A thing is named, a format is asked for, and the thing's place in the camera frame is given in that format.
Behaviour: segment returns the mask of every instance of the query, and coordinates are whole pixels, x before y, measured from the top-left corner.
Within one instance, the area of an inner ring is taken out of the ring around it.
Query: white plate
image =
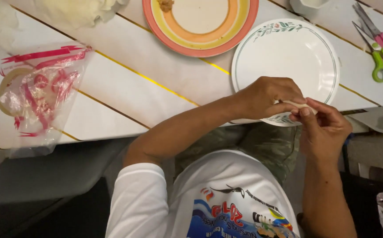
[[[238,45],[232,60],[235,91],[260,76],[292,78],[305,97],[330,104],[339,85],[340,68],[332,44],[317,28],[296,19],[277,19],[251,30]],[[290,113],[261,119],[289,127]]]

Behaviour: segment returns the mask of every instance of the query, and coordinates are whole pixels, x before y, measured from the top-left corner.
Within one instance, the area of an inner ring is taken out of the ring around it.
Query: white table
[[[138,135],[173,115],[233,93],[229,72],[235,48],[205,59],[171,51],[148,30],[141,0],[131,0],[106,24],[78,30],[51,28],[32,0],[7,1],[18,8],[21,30],[15,33],[15,49],[77,39],[97,50],[60,143]],[[365,9],[383,31],[383,0],[366,1],[381,2],[380,12]],[[340,87],[332,102],[340,111],[383,106],[383,83],[372,79],[374,61],[362,50],[363,41],[351,24],[357,19],[354,2],[333,0],[311,19],[340,58]],[[254,26],[299,17],[287,8],[287,0],[260,0]],[[11,148],[17,135],[13,124],[13,117],[0,111],[0,149]]]

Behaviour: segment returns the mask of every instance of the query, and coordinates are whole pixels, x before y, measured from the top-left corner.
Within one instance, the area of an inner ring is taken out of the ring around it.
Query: scissor blade
[[[363,20],[363,22],[368,27],[369,31],[371,32],[373,38],[375,38],[377,35],[381,34],[381,32],[376,28],[375,24],[372,22],[372,20],[368,17],[368,14],[366,14],[365,10],[363,10],[360,3],[355,3],[353,5],[354,10],[359,15],[359,17]]]
[[[360,36],[362,36],[363,40],[366,42],[366,44],[369,46],[369,48],[371,49],[371,52],[374,52],[374,48],[372,47],[372,44],[375,43],[374,40],[372,40],[369,35],[366,34],[366,32],[364,32],[362,30],[362,28],[360,28],[360,26],[358,26],[356,23],[353,22],[353,25],[354,27],[356,27],[356,30],[359,32]]]

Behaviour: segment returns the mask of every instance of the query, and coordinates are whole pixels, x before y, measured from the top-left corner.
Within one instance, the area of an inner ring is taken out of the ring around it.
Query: floral rim plate
[[[236,46],[252,28],[259,1],[175,0],[163,12],[157,0],[142,0],[153,33],[174,51],[192,57],[219,55]]]
[[[339,85],[337,54],[312,24],[296,19],[267,21],[252,29],[239,44],[232,62],[237,92],[259,76],[292,78],[305,97],[330,104]],[[272,125],[300,125],[281,113],[261,119]]]

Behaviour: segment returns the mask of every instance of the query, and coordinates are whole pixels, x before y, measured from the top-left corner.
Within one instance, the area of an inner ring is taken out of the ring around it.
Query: plastic bag
[[[73,105],[92,48],[72,41],[0,56],[0,109],[14,116],[10,158],[53,152]]]

